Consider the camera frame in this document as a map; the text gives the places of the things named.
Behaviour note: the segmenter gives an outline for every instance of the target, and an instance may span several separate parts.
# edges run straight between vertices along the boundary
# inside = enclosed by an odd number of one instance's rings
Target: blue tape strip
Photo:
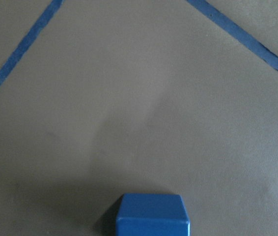
[[[37,19],[35,24],[31,27],[27,35],[19,43],[15,51],[10,55],[6,63],[0,69],[0,86],[6,80],[10,72],[20,61],[24,53],[29,49],[32,43],[36,40],[41,30],[48,24],[53,15],[60,8],[64,0],[52,0],[46,7],[42,15]]]
[[[219,12],[211,4],[205,0],[187,0],[187,2],[278,71],[278,56],[263,46],[259,41],[228,17]]]

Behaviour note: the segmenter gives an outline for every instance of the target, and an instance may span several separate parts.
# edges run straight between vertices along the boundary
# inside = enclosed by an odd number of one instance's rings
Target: blue object
[[[278,56],[263,46],[257,39],[235,24],[231,19],[219,12],[205,0],[187,0],[192,6],[199,10],[203,15],[236,38],[249,50],[263,59],[273,69],[278,71]]]
[[[46,7],[42,15],[37,19],[26,36],[21,40],[17,48],[10,55],[6,63],[0,69],[0,86],[6,80],[12,69],[20,61],[24,53],[29,49],[36,40],[41,30],[48,24],[50,19],[58,11],[64,0],[52,0]]]
[[[171,194],[124,194],[116,236],[189,236],[183,200]]]

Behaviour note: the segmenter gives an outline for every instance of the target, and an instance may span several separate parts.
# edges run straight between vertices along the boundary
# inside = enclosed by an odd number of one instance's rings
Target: cube's top face
[[[171,194],[124,194],[117,218],[189,222],[181,196]]]

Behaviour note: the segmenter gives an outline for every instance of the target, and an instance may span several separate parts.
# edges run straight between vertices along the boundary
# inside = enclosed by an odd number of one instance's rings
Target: concrete floor
[[[278,1],[209,2],[278,55]],[[0,67],[48,3],[0,1]],[[184,0],[67,0],[0,88],[0,236],[101,235],[125,192],[278,235],[278,72]]]

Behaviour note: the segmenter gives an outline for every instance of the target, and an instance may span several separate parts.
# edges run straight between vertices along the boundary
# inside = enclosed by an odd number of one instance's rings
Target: blue box
[[[124,194],[116,218],[116,236],[189,236],[183,200],[171,194]]]

